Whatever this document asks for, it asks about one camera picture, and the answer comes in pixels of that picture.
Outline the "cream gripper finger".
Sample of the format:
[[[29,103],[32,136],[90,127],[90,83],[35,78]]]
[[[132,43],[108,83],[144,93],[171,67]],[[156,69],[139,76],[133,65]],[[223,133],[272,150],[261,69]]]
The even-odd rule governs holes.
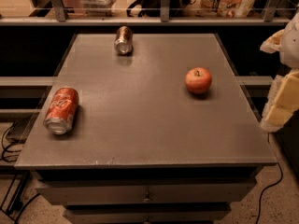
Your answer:
[[[284,30],[281,29],[268,37],[260,46],[260,50],[266,53],[274,53],[280,50],[280,41]]]
[[[263,108],[261,128],[274,133],[281,129],[299,109],[299,70],[292,69],[284,77],[276,75]]]

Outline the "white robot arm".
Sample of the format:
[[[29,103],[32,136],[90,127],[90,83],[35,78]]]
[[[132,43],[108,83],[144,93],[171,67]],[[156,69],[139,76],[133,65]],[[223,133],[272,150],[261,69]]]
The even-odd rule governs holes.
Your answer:
[[[266,53],[278,51],[280,62],[291,69],[287,75],[275,76],[263,109],[261,128],[274,133],[299,110],[299,13],[284,29],[268,37],[260,50]]]

